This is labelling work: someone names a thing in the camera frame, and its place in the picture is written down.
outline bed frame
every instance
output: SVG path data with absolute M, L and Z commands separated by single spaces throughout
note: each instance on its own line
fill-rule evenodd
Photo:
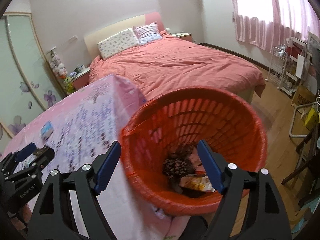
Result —
M 94 33 L 89 34 L 88 36 L 84 37 L 84 42 L 87 46 L 87 49 L 89 51 L 89 54 L 91 56 L 91 59 L 94 60 L 97 56 L 100 55 L 99 49 L 97 44 L 100 41 L 103 41 L 110 36 L 123 31 L 125 29 L 131 28 L 133 26 L 143 26 L 147 25 L 153 22 L 158 23 L 158 29 L 159 31 L 164 30 L 164 25 L 161 20 L 161 16 L 158 12 L 153 12 L 149 14 L 144 14 L 140 16 L 136 16 L 130 19 L 126 19 L 121 22 L 117 22 L 115 24 L 109 25 L 107 27 L 102 28 L 101 30 L 98 30 Z M 248 89 L 240 92 L 238 96 L 246 100 L 249 104 L 252 101 L 252 96 L 253 96 L 254 90 L 253 89 Z

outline nightstand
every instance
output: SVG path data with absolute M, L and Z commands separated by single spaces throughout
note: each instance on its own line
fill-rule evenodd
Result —
M 88 67 L 72 79 L 72 83 L 76 90 L 79 90 L 89 84 L 89 74 L 90 68 Z
M 176 37 L 176 38 L 179 38 L 181 40 L 184 40 L 184 41 L 193 42 L 192 33 L 175 33 L 175 34 L 172 34 L 172 36 Z

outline wardrobe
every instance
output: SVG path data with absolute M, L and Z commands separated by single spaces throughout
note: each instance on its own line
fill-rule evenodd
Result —
M 4 14 L 0 19 L 0 154 L 11 138 L 65 96 L 41 50 L 31 14 Z

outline laundry basket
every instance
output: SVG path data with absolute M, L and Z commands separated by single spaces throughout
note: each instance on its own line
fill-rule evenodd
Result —
M 265 165 L 266 134 L 251 106 L 224 90 L 191 87 L 147 102 L 123 128 L 121 160 L 129 182 L 167 214 L 215 212 L 221 200 L 218 192 L 199 198 L 179 195 L 162 174 L 172 147 L 201 139 L 241 169 L 258 171 Z

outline white metal cart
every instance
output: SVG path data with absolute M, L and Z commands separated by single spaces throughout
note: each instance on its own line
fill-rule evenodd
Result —
M 284 74 L 286 71 L 287 65 L 287 53 L 278 48 L 272 48 L 271 64 L 268 71 L 268 76 L 265 79 L 266 81 L 271 80 L 276 83 L 277 89 L 281 89 L 284 82 Z

